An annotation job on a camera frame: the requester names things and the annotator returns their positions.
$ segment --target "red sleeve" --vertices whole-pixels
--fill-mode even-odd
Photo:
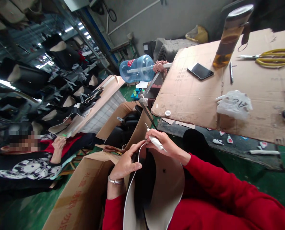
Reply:
[[[102,230],[122,230],[126,194],[106,200]]]
[[[185,168],[211,196],[259,229],[285,229],[285,208],[271,196],[192,155]]]

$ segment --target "black and white shirt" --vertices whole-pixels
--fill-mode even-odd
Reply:
[[[9,179],[50,179],[62,171],[61,164],[52,164],[52,153],[31,152],[19,155],[0,154],[0,176]]]

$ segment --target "hand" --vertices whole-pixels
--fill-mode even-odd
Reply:
[[[163,145],[164,149],[167,152],[165,152],[164,150],[160,150],[159,151],[159,149],[152,142],[150,142],[149,136],[156,137],[159,140],[159,142],[161,142],[161,144]],[[147,142],[150,142],[149,144],[147,144],[147,146],[146,146],[147,148],[156,149],[160,153],[180,161],[182,165],[187,165],[188,164],[188,162],[189,162],[189,160],[191,158],[191,155],[189,153],[185,152],[180,147],[178,147],[168,137],[168,135],[166,133],[161,133],[159,131],[156,131],[155,129],[150,129],[146,133],[146,139],[147,139]]]
[[[123,156],[120,158],[118,163],[113,168],[110,179],[111,180],[119,180],[129,175],[131,172],[134,172],[138,169],[142,168],[141,163],[135,162],[132,163],[131,156],[134,152],[136,152],[146,141],[143,140],[131,146],[131,148],[126,151]]]
[[[72,122],[72,120],[71,120],[71,118],[69,118],[69,119],[67,120],[66,124],[67,124],[67,125],[70,125],[71,122]]]
[[[52,143],[52,146],[54,147],[54,150],[62,150],[65,144],[66,144],[66,137],[58,136],[57,138],[55,138],[54,142]]]

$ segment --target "yellow bag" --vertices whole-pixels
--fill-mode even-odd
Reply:
[[[200,25],[196,25],[196,27],[189,31],[185,37],[190,41],[198,42],[200,44],[208,43],[209,41],[207,31]]]

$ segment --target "blue water jug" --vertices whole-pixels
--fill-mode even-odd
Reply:
[[[127,83],[151,81],[155,74],[153,65],[152,58],[149,55],[143,55],[130,61],[123,61],[119,71],[122,79]]]

